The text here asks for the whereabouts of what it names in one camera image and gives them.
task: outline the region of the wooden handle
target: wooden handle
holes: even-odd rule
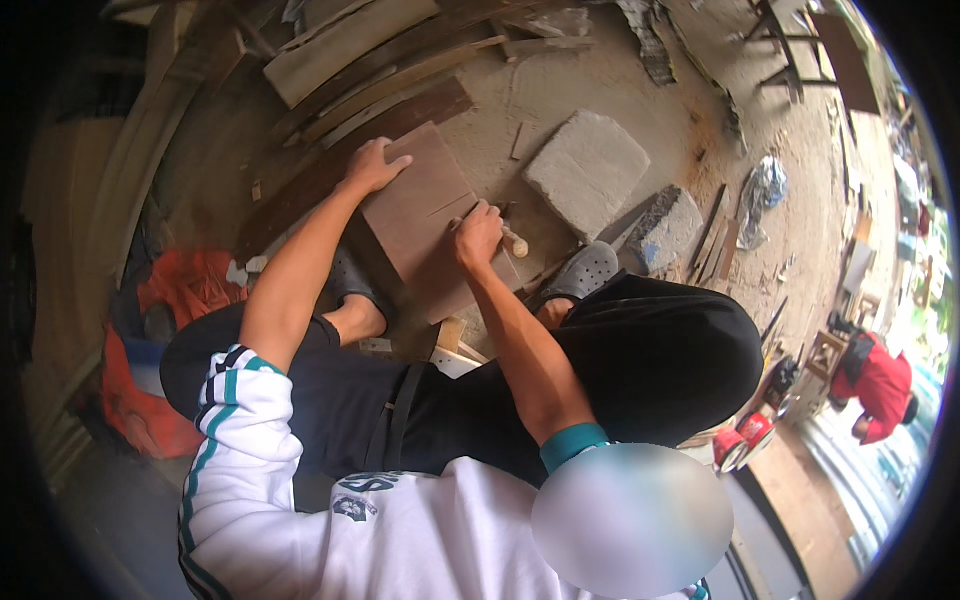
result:
[[[510,228],[500,228],[503,231],[503,245],[517,258],[524,258],[530,253],[530,245],[519,235],[510,231]]]

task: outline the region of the white sleeve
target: white sleeve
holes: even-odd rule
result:
[[[180,567],[198,598],[295,598],[320,581],[328,513],[294,512],[292,390],[253,350],[210,361],[196,419],[207,439],[180,509]]]

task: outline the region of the teal cuff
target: teal cuff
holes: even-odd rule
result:
[[[540,458],[547,473],[560,468],[560,465],[580,454],[592,445],[608,442],[607,432],[596,423],[580,423],[561,429],[550,436],[540,449]]]

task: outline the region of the red container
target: red container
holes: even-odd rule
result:
[[[746,440],[749,450],[737,464],[737,468],[744,468],[752,458],[773,441],[776,429],[769,419],[760,413],[753,413],[740,423],[740,435]]]
[[[720,472],[732,471],[750,448],[732,427],[724,427],[713,437],[713,462]]]

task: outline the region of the concrete block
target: concrete block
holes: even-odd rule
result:
[[[650,157],[610,117],[577,110],[523,174],[585,244],[630,197]]]
[[[690,194],[675,185],[660,192],[655,209],[665,213],[661,213],[659,221],[651,228],[637,227],[627,238],[627,245],[650,273],[680,258],[704,226],[704,218]]]

